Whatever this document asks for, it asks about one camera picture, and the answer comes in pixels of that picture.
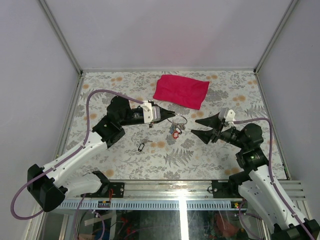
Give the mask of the floral patterned table mat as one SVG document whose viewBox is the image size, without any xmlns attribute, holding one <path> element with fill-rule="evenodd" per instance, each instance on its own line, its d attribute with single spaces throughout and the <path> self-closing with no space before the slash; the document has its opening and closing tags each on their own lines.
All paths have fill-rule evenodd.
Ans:
<svg viewBox="0 0 320 240">
<path fill-rule="evenodd" d="M 210 180 L 227 179 L 241 169 L 236 160 L 239 149 L 224 141 L 205 144 L 191 130 L 203 130 L 195 120 L 213 116 L 222 108 L 235 111 L 237 120 L 262 118 L 257 121 L 263 133 L 261 149 L 272 153 L 272 171 L 278 179 L 286 179 L 277 142 L 270 138 L 268 116 L 258 81 L 249 70 L 176 71 L 176 75 L 210 82 L 200 110 L 186 108 L 159 100 L 157 104 L 187 118 L 185 130 L 177 139 L 169 133 L 171 124 L 166 120 L 153 128 L 147 125 L 126 126 L 125 135 L 110 149 L 102 151 L 80 166 L 73 177 L 93 171 L 103 172 L 111 180 Z M 95 126 L 106 114 L 107 106 L 118 92 L 137 101 L 151 100 L 161 71 L 85 72 L 76 103 L 66 149 L 83 141 L 87 127 Z M 141 152 L 141 140 L 145 144 Z"/>
</svg>

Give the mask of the key with black tag left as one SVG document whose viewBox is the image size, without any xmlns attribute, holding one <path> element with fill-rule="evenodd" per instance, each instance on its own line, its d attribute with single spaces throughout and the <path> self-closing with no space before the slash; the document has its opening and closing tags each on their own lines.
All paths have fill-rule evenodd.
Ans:
<svg viewBox="0 0 320 240">
<path fill-rule="evenodd" d="M 152 141 L 149 139 L 142 139 L 140 145 L 138 146 L 138 151 L 141 152 L 147 143 L 151 143 Z"/>
</svg>

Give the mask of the folded red cloth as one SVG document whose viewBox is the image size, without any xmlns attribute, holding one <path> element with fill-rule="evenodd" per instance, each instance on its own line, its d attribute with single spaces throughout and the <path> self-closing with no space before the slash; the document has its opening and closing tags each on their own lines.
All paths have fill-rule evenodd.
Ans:
<svg viewBox="0 0 320 240">
<path fill-rule="evenodd" d="M 156 83 L 153 99 L 200 110 L 208 93 L 210 82 L 164 74 Z"/>
</svg>

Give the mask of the left aluminium frame post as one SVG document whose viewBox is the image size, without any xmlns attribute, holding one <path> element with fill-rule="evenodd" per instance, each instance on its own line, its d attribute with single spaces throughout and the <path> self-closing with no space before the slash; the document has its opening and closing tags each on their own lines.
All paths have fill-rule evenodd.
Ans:
<svg viewBox="0 0 320 240">
<path fill-rule="evenodd" d="M 80 66 L 78 60 L 76 59 L 73 51 L 70 48 L 70 45 L 67 42 L 67 39 L 65 38 L 52 10 L 50 9 L 50 6 L 48 5 L 46 0 L 37 0 L 37 3 L 39 4 L 43 14 L 45 15 L 49 25 L 51 26 L 54 34 L 56 35 L 62 49 L 64 50 L 65 54 L 67 55 L 69 61 L 71 62 L 71 65 L 73 66 L 75 72 L 78 76 L 81 76 L 83 73 L 83 69 Z"/>
</svg>

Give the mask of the aluminium frame post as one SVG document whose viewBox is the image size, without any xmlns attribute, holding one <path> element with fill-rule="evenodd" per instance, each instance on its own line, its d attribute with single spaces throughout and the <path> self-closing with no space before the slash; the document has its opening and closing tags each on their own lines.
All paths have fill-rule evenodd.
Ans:
<svg viewBox="0 0 320 240">
<path fill-rule="evenodd" d="M 62 49 L 64 50 L 65 54 L 67 55 L 69 61 L 71 62 L 71 65 L 73 66 L 75 72 L 78 76 L 81 76 L 83 73 L 83 69 L 80 66 L 78 60 L 76 59 L 73 51 L 70 48 L 70 45 L 67 42 L 67 39 L 65 38 L 52 10 L 50 9 L 50 6 L 48 5 L 46 0 L 37 0 L 37 3 L 39 4 L 43 14 L 45 15 L 49 25 L 51 26 L 54 34 L 56 35 Z"/>
<path fill-rule="evenodd" d="M 288 7 L 286 8 L 283 16 L 281 17 L 280 22 L 278 23 L 272 37 L 270 38 L 263 54 L 261 55 L 259 61 L 257 62 L 256 66 L 253 69 L 255 74 L 258 74 L 259 71 L 262 69 L 265 61 L 267 60 L 271 50 L 273 49 L 274 45 L 276 44 L 280 34 L 282 33 L 284 27 L 286 26 L 288 20 L 290 19 L 291 15 L 295 11 L 297 5 L 300 3 L 300 0 L 291 0 Z"/>
</svg>

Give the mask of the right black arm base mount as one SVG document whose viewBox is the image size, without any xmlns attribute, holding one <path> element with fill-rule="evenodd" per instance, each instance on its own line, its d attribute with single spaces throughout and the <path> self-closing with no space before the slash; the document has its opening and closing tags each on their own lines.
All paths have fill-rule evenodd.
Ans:
<svg viewBox="0 0 320 240">
<path fill-rule="evenodd" d="M 232 175 L 228 180 L 212 180 L 212 190 L 208 191 L 212 193 L 214 199 L 240 198 L 238 188 L 241 183 L 237 177 Z"/>
</svg>

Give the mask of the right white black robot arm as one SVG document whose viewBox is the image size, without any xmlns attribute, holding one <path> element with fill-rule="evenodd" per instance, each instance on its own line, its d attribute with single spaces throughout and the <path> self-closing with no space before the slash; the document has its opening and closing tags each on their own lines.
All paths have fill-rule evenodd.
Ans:
<svg viewBox="0 0 320 240">
<path fill-rule="evenodd" d="M 197 119 L 196 123 L 210 130 L 192 130 L 205 144 L 224 141 L 240 151 L 235 155 L 241 172 L 229 176 L 224 192 L 241 197 L 247 204 L 246 213 L 239 212 L 241 226 L 252 240 L 259 240 L 258 227 L 251 221 L 264 221 L 272 240 L 315 240 L 320 225 L 309 220 L 293 203 L 272 171 L 272 153 L 261 149 L 262 128 L 256 124 L 262 118 L 235 120 L 235 112 L 224 108 L 214 116 Z"/>
</svg>

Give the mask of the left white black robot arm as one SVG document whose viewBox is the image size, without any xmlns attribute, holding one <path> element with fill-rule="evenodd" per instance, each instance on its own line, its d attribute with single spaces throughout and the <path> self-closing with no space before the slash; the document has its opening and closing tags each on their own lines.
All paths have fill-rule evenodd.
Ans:
<svg viewBox="0 0 320 240">
<path fill-rule="evenodd" d="M 137 108 L 130 100 L 115 96 L 106 109 L 106 115 L 88 130 L 83 142 L 39 167 L 32 165 L 27 171 L 29 193 L 44 212 L 56 209 L 66 198 L 87 196 L 107 198 L 111 191 L 109 179 L 99 170 L 69 179 L 71 174 L 87 160 L 117 143 L 125 135 L 125 126 L 158 124 L 176 115 L 152 101 L 143 101 Z"/>
</svg>

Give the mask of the aluminium front rail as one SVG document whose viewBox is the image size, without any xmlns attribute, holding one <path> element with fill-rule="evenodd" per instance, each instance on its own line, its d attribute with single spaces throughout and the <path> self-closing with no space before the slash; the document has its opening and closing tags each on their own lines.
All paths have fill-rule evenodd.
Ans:
<svg viewBox="0 0 320 240">
<path fill-rule="evenodd" d="M 169 200 L 179 196 L 186 196 L 188 199 L 210 199 L 213 195 L 211 180 L 116 180 L 111 182 L 125 183 L 124 197 L 120 199 L 156 199 Z M 108 184 L 103 184 L 103 188 L 108 188 Z M 66 194 L 66 199 L 80 196 L 82 194 L 96 193 L 95 183 L 84 184 L 67 182 L 62 186 L 62 191 L 72 189 L 72 193 Z"/>
</svg>

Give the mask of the keyring with coloured tags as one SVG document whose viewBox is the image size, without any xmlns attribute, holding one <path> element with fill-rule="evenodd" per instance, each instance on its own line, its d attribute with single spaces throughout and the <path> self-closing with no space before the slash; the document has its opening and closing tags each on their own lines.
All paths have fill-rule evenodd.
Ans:
<svg viewBox="0 0 320 240">
<path fill-rule="evenodd" d="M 175 113 L 174 116 L 183 119 L 183 122 L 174 122 L 173 120 L 167 119 L 167 121 L 170 123 L 169 133 L 171 134 L 172 138 L 176 140 L 186 129 L 186 124 L 188 123 L 188 120 L 186 117 L 179 113 Z"/>
</svg>

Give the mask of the right aluminium frame post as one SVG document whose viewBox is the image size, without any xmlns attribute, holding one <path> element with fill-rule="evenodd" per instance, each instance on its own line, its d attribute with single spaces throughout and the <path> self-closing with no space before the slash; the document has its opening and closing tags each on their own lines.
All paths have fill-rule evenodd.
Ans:
<svg viewBox="0 0 320 240">
<path fill-rule="evenodd" d="M 272 37 L 270 38 L 263 54 L 261 55 L 259 61 L 257 62 L 256 66 L 253 69 L 255 74 L 258 74 L 259 71 L 262 69 L 265 61 L 267 60 L 271 50 L 273 49 L 274 45 L 276 44 L 280 34 L 282 33 L 284 27 L 286 26 L 288 20 L 290 19 L 291 15 L 295 11 L 297 5 L 300 3 L 300 0 L 291 0 L 288 7 L 286 8 L 283 16 L 281 17 L 280 22 L 278 23 Z"/>
</svg>

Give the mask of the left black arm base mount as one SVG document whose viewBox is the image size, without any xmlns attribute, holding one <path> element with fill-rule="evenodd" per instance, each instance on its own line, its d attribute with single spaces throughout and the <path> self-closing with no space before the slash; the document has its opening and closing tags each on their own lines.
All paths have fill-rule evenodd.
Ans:
<svg viewBox="0 0 320 240">
<path fill-rule="evenodd" d="M 108 198 L 108 199 L 120 199 L 124 197 L 125 183 L 124 182 L 111 182 L 108 188 L 98 190 L 95 193 L 87 193 L 87 198 Z"/>
</svg>

